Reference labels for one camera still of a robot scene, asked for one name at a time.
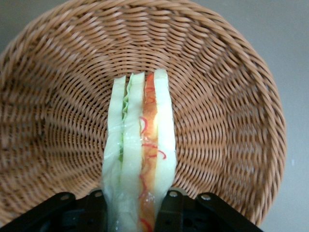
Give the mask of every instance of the plastic wrap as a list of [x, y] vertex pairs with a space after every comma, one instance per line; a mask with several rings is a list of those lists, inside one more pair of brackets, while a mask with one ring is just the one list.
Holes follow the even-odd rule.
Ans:
[[102, 190], [109, 231], [151, 232], [176, 168], [168, 76], [116, 78], [108, 111]]

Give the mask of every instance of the metal screw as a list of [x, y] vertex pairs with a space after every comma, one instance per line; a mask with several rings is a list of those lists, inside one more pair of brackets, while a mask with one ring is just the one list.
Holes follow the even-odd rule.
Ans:
[[170, 195], [171, 197], [177, 197], [177, 196], [178, 196], [178, 193], [175, 192], [175, 191], [171, 191], [171, 192], [169, 192], [169, 195]]
[[70, 198], [70, 196], [68, 194], [66, 194], [66, 195], [63, 195], [62, 197], [60, 197], [60, 200], [65, 201], [68, 198]]
[[95, 197], [100, 197], [100, 196], [102, 196], [102, 192], [96, 192], [95, 193]]
[[205, 201], [210, 201], [211, 197], [208, 194], [203, 194], [201, 198]]

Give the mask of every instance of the wicker basket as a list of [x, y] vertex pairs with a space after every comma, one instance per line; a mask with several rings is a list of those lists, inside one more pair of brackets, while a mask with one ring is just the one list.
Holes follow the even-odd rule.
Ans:
[[210, 191], [253, 223], [285, 164], [273, 77], [220, 15], [183, 0], [75, 0], [26, 26], [0, 57], [0, 221], [99, 184], [113, 78], [167, 69], [174, 186]]

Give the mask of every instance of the orange filling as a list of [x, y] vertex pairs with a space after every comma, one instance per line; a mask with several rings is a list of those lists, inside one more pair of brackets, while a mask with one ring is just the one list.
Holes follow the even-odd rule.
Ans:
[[155, 100], [154, 74], [146, 79], [145, 99], [143, 106], [144, 128], [141, 132], [143, 157], [140, 172], [141, 193], [140, 200], [140, 222], [144, 232], [152, 232], [155, 227], [155, 167], [158, 154], [158, 133], [157, 133], [157, 106]]

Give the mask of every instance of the gray table surface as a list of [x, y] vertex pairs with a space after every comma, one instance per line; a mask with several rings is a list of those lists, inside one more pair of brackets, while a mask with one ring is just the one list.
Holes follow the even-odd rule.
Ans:
[[[309, 231], [309, 1], [194, 0], [229, 21], [274, 75], [287, 121], [288, 156], [266, 232]], [[0, 52], [24, 26], [64, 0], [0, 0]]]

